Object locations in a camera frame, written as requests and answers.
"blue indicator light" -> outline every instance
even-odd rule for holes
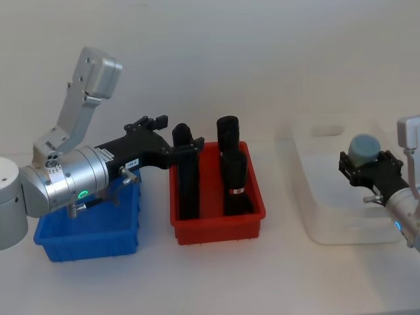
[[[397,229],[399,229],[399,230],[402,229],[402,226],[401,226],[401,224],[398,221],[395,221],[394,224],[397,227]]]

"blue bin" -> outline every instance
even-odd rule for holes
[[[122,178],[111,183],[111,193]],[[83,201],[93,200],[89,196]],[[80,213],[76,219],[61,208],[39,219],[34,242],[42,245],[54,262],[133,254],[137,250],[140,188],[137,184],[119,192],[119,206],[111,201]]]

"gray cap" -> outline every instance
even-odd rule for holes
[[[352,139],[348,148],[348,158],[355,167],[359,167],[375,161],[379,151],[381,151],[381,145],[375,137],[371,135],[357,135]]]

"green indicator light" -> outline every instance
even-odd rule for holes
[[[78,198],[79,198],[79,199],[84,198],[84,197],[86,197],[88,194],[89,194],[89,192],[88,192],[87,190],[84,190],[84,191],[80,192],[80,194],[78,195]]]

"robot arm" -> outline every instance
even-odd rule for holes
[[[125,177],[124,185],[138,182],[131,171],[147,165],[168,169],[184,154],[203,149],[203,138],[191,146],[170,147],[154,132],[167,127],[167,116],[144,116],[126,125],[127,134],[119,139],[96,148],[75,148],[101,99],[111,97],[121,70],[108,54],[83,48],[58,122],[34,143],[32,164],[19,169],[0,157],[0,250],[23,239],[26,216],[41,217],[67,206],[69,215],[76,217],[89,207],[83,198],[105,190],[117,177]],[[90,206],[101,201],[91,201]]]
[[[339,170],[352,186],[369,188],[374,196],[364,198],[365,203],[383,205],[395,226],[407,239],[408,247],[420,251],[420,172],[419,152],[420,116],[398,120],[398,145],[404,149],[408,161],[408,183],[402,179],[403,163],[389,151],[380,151],[375,161],[355,166],[344,152],[340,153]]]

